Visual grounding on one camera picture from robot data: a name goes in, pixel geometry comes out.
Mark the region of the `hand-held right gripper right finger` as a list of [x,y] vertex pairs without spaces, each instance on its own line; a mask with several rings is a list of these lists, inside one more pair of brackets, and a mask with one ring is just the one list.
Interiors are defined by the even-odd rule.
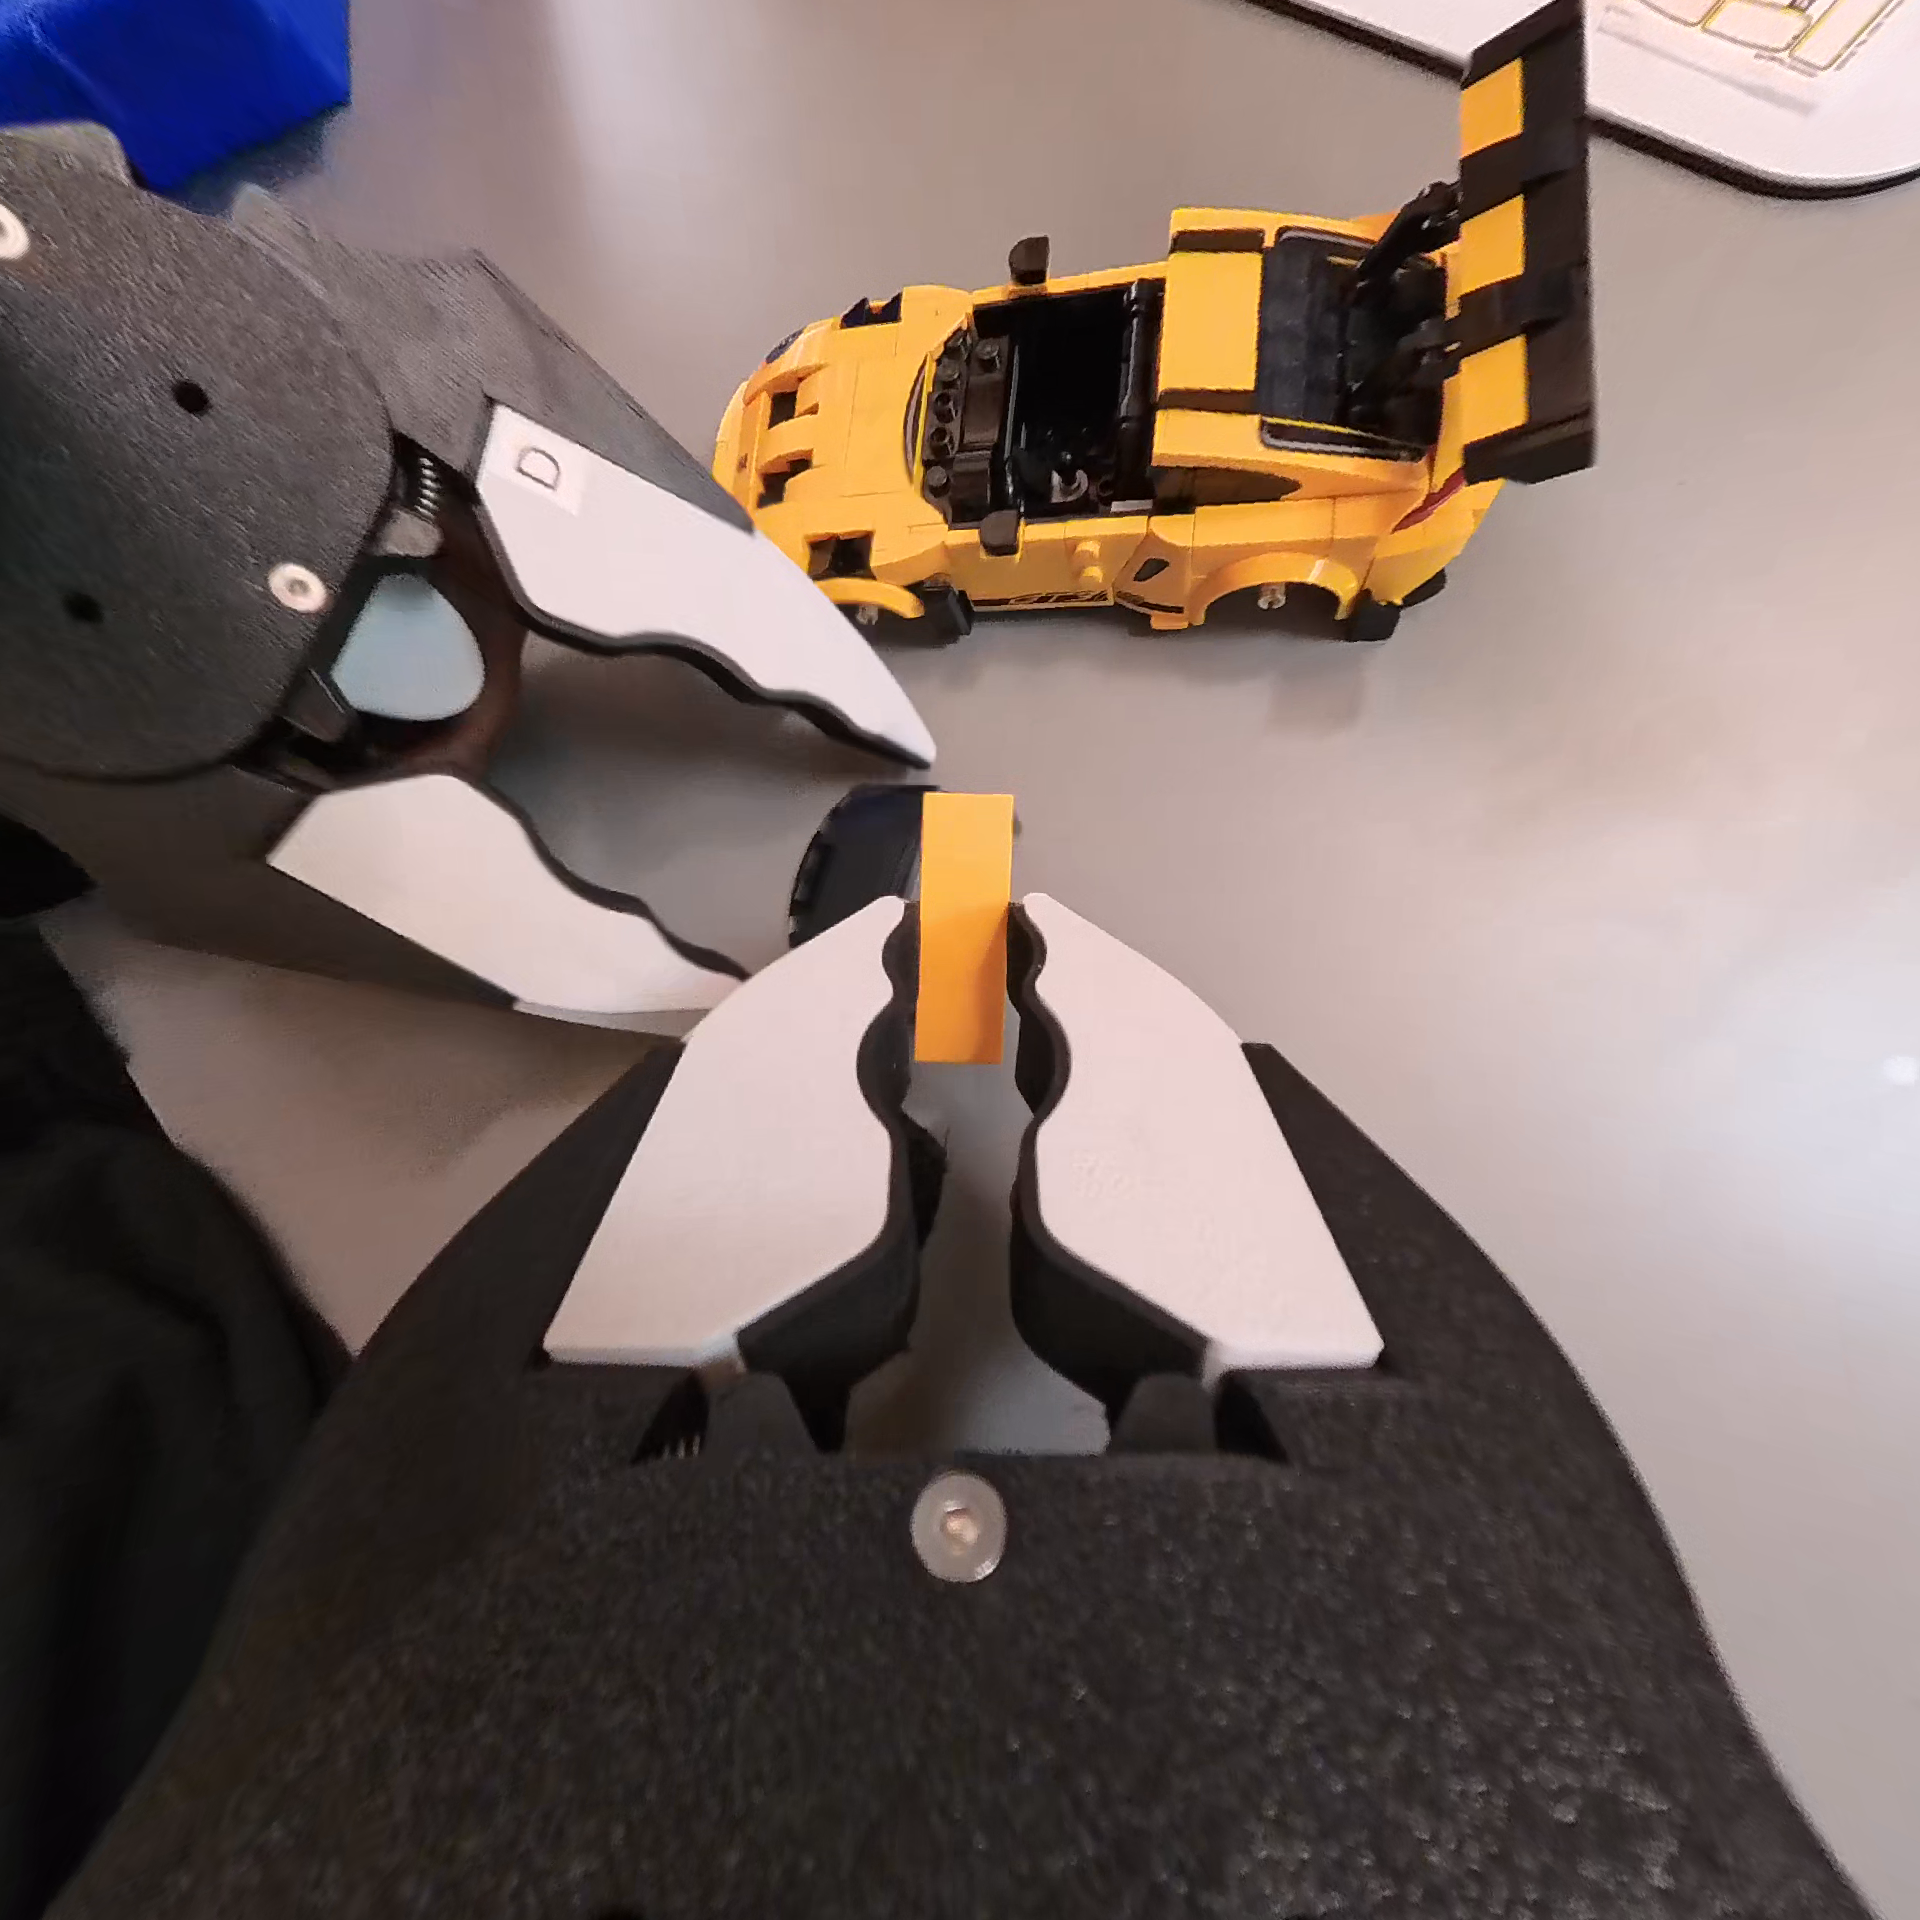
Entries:
[[1048,893],[1016,902],[1011,1299],[1116,1423],[1148,1378],[1366,1374],[1386,1341],[1233,1026]]

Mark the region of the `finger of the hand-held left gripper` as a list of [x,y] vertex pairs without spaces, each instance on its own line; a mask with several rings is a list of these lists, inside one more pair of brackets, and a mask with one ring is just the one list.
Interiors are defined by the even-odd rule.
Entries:
[[747,978],[572,875],[511,801],[454,771],[329,790],[268,862],[534,1017],[698,1021]]
[[736,690],[927,769],[918,705],[824,590],[750,523],[618,466],[500,402],[476,470],[521,610],[590,648],[684,654]]

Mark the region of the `lego sticker sheet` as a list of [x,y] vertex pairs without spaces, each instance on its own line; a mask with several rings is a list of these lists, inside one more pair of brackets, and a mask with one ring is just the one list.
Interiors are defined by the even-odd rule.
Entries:
[[1601,29],[1740,80],[1823,83],[1866,59],[1907,1],[1608,1]]

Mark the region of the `yellow black lego spoiler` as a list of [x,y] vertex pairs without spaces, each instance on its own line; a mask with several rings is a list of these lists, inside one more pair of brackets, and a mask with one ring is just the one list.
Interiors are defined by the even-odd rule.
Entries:
[[1552,1],[1470,57],[1443,450],[1467,487],[1593,464],[1586,10]]

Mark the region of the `yellow lego tile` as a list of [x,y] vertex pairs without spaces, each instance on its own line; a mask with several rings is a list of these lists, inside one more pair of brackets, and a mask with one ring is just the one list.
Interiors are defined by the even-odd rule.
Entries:
[[1014,899],[1014,795],[935,790],[920,832],[920,1065],[1000,1065]]

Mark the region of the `yellow lego car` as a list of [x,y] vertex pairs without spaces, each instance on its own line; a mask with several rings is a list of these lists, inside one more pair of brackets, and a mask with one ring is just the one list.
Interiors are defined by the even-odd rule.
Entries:
[[1354,298],[1392,215],[1178,208],[1166,253],[908,282],[791,333],[735,391],[711,478],[860,626],[954,642],[975,616],[1123,608],[1159,633],[1306,587],[1345,638],[1434,595],[1497,481],[1434,438],[1343,419],[1354,312],[1452,314],[1449,253]]

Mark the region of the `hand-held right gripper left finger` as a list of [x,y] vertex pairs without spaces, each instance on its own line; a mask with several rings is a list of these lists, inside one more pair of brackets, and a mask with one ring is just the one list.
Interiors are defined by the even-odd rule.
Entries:
[[684,1040],[544,1333],[553,1361],[772,1376],[814,1445],[908,1345],[945,1142],[905,1105],[920,910],[882,895]]

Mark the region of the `white book stand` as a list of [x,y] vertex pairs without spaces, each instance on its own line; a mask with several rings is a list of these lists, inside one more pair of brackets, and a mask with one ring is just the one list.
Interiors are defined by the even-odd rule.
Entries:
[[[1586,10],[1588,119],[1626,143],[1782,198],[1836,201],[1915,177],[1919,3],[1823,83],[1740,80],[1654,55],[1601,29]],[[1390,57],[1459,78],[1532,1],[1266,3]]]

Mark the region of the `blue storage bin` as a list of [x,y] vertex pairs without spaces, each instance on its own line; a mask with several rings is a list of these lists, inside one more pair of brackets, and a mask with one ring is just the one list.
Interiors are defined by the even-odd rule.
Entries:
[[347,1],[4,1],[2,126],[107,128],[171,189],[352,97]]

